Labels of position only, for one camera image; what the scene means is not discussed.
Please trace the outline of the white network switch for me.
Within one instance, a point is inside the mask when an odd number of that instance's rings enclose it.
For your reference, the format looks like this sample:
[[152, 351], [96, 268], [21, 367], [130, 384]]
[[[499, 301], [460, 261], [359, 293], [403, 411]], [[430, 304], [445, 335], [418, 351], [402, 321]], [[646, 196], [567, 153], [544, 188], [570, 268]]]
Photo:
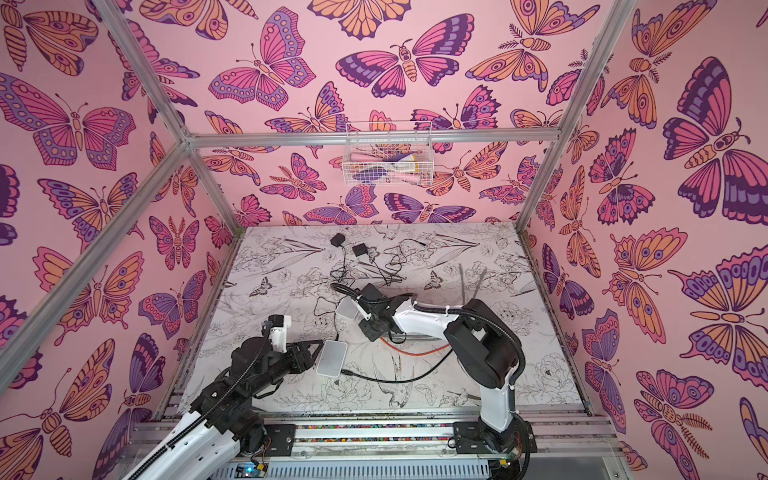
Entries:
[[357, 303], [350, 298], [344, 298], [340, 301], [335, 310], [335, 314], [337, 318], [343, 322], [352, 323], [361, 316]]
[[316, 374], [325, 378], [339, 378], [346, 361], [347, 351], [346, 342], [336, 340], [325, 342], [315, 365]]

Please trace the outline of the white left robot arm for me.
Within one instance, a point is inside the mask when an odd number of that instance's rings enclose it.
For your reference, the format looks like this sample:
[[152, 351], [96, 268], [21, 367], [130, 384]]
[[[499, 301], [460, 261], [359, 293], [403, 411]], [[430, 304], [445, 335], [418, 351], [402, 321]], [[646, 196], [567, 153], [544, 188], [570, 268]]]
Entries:
[[266, 447], [264, 418], [253, 402], [274, 394], [286, 377], [315, 365], [325, 342], [290, 342], [284, 349], [265, 336], [245, 340], [230, 367], [204, 387], [189, 411], [126, 479], [208, 479], [238, 454]]

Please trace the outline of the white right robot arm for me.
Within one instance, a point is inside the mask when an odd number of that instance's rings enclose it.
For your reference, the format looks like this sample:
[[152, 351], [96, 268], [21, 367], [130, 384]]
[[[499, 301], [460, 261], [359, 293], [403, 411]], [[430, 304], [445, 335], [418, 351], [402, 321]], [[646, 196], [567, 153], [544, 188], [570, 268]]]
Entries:
[[447, 343], [480, 389], [478, 419], [456, 422], [449, 447], [460, 454], [501, 455], [524, 475], [538, 448], [531, 424], [516, 407], [516, 383], [526, 367], [518, 335], [479, 299], [463, 306], [429, 305], [410, 293], [387, 297], [371, 284], [350, 297], [361, 315], [358, 326], [370, 341], [401, 334]]

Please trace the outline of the black power adapter right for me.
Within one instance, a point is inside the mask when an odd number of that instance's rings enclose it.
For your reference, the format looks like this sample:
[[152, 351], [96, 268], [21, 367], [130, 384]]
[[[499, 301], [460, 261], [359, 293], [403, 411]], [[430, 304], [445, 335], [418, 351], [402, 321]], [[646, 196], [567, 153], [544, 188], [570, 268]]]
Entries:
[[356, 244], [352, 247], [352, 251], [356, 257], [361, 257], [363, 255], [366, 255], [368, 252], [368, 247], [364, 243]]

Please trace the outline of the black power adapter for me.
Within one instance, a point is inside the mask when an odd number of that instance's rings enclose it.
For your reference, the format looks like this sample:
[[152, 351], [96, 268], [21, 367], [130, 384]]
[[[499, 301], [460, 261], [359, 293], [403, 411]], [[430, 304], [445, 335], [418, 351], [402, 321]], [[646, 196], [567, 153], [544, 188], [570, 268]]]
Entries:
[[346, 237], [341, 233], [337, 233], [331, 238], [330, 243], [332, 246], [340, 248], [344, 245], [345, 241]]
[[368, 247], [364, 243], [356, 244], [352, 247], [352, 251], [356, 257], [361, 257], [363, 255], [366, 255], [368, 252]]

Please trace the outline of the black power adapter left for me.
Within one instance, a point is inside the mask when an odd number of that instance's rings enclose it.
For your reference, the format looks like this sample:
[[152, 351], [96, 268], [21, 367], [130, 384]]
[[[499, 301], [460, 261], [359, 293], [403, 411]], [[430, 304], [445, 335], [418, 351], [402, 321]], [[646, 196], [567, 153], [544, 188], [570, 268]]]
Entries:
[[345, 241], [346, 237], [341, 233], [337, 233], [331, 238], [330, 243], [332, 246], [340, 248], [344, 245]]

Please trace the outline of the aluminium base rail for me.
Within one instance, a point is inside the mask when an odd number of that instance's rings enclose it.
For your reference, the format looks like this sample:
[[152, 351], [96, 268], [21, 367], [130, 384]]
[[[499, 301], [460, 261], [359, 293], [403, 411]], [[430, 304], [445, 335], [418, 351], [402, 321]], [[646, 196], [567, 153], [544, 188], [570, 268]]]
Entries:
[[263, 447], [213, 479], [629, 479], [609, 421], [571, 406], [524, 407], [510, 453], [480, 439], [467, 408], [320, 416], [269, 414]]

